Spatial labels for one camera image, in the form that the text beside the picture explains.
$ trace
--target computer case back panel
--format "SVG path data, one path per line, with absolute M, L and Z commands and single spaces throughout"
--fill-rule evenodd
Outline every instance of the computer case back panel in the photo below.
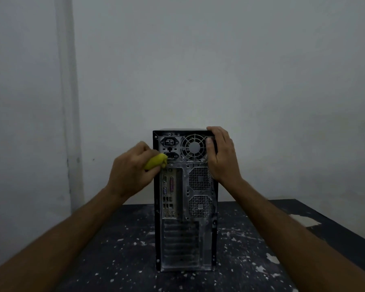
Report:
M 215 270 L 218 183 L 208 170 L 207 137 L 207 130 L 153 131 L 153 148 L 168 156 L 154 179 L 158 271 Z

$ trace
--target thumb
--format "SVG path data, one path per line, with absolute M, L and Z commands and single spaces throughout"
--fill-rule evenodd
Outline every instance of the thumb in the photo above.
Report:
M 142 178 L 145 185 L 148 185 L 153 180 L 153 178 L 160 172 L 160 170 L 161 170 L 161 167 L 157 166 L 157 167 L 154 167 L 153 169 L 145 172 L 145 174 L 143 175 L 143 178 Z
M 212 141 L 212 138 L 207 137 L 207 139 L 205 140 L 205 144 L 207 147 L 208 162 L 216 163 L 216 152 L 215 152 L 215 146 L 214 146 L 214 142 Z

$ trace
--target person's left arm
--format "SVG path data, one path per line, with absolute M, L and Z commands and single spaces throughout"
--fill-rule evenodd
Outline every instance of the person's left arm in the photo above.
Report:
M 160 167 L 146 162 L 159 152 L 139 142 L 114 160 L 107 186 L 93 199 L 0 266 L 0 291 L 52 290 L 71 262 L 112 213 L 147 186 Z

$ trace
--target forearm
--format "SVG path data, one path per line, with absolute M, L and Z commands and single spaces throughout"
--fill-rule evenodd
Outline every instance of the forearm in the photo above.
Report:
M 365 291 L 365 272 L 255 191 L 226 186 L 301 292 Z
M 100 191 L 72 216 L 0 266 L 0 291 L 50 291 L 123 202 L 105 189 Z

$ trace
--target hand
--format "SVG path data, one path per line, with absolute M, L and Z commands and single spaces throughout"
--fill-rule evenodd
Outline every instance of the hand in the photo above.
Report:
M 146 163 L 159 154 L 143 141 L 114 160 L 106 189 L 125 202 L 147 186 L 160 171 L 157 166 L 147 172 Z
M 214 142 L 208 137 L 206 140 L 208 167 L 215 180 L 219 181 L 227 190 L 242 181 L 239 172 L 234 143 L 229 133 L 222 127 L 207 127 L 215 135 L 218 153 L 215 153 Z

